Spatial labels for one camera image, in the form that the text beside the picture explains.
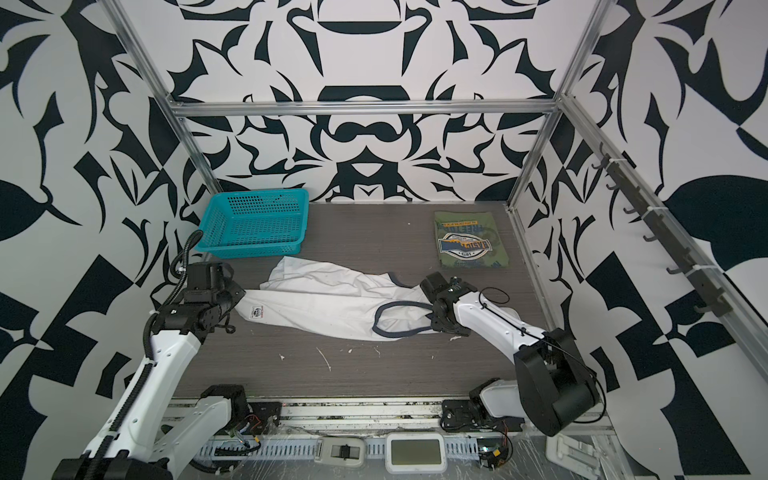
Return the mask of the green tank top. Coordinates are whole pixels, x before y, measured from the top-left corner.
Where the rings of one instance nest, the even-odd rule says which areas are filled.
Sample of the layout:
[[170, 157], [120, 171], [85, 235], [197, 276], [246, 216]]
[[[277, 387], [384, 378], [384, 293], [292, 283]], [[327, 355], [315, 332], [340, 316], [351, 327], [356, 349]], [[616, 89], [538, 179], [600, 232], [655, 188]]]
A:
[[491, 212], [434, 213], [439, 262], [444, 268], [507, 268], [509, 255]]

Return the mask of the white grey tank top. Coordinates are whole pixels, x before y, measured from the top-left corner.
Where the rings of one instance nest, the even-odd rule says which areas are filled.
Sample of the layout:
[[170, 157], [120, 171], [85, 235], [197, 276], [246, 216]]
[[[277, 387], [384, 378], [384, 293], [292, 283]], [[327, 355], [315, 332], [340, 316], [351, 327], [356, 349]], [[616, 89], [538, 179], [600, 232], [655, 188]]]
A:
[[284, 257], [235, 311], [253, 323], [328, 337], [396, 341], [431, 333], [434, 296], [457, 284], [434, 272], [420, 286], [408, 286], [392, 273]]

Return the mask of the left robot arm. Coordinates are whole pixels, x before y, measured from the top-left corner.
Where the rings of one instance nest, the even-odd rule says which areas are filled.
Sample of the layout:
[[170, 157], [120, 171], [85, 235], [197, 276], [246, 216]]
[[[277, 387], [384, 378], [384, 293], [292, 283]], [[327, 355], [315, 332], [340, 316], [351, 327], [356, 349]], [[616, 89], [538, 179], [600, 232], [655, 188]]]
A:
[[181, 299], [159, 308], [145, 329], [145, 357], [112, 414], [56, 479], [175, 479], [211, 437], [238, 429], [250, 415], [243, 386], [208, 387], [168, 433], [161, 424], [192, 359], [208, 335], [234, 330], [229, 316], [245, 291], [224, 262], [187, 267]]

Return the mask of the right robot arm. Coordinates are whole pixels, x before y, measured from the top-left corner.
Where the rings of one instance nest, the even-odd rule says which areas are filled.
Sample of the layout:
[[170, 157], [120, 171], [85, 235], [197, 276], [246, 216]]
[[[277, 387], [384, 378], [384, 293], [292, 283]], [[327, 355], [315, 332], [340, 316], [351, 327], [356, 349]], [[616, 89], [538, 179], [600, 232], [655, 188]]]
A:
[[605, 390], [569, 332], [530, 325], [457, 277], [434, 273], [420, 288], [432, 306], [433, 330], [476, 333], [512, 362], [513, 381], [494, 380], [478, 391], [488, 416], [525, 418], [552, 437], [573, 423], [584, 424], [582, 416], [593, 407], [607, 409]]

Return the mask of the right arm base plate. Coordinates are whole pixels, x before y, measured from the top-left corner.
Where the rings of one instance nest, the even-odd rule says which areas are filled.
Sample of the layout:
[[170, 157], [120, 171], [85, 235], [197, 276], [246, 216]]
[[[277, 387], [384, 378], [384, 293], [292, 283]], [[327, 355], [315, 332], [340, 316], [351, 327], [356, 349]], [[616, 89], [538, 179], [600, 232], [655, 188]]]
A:
[[493, 417], [487, 409], [474, 399], [443, 400], [439, 426], [449, 433], [470, 431], [519, 432], [524, 417]]

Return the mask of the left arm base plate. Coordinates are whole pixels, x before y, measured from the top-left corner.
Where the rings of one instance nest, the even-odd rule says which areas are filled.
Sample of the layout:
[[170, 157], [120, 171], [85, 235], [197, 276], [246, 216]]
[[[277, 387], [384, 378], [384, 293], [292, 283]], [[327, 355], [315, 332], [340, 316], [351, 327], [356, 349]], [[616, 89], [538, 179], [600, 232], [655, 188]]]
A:
[[276, 429], [280, 424], [283, 403], [256, 401], [248, 403], [249, 410], [239, 431], [244, 435], [260, 436]]

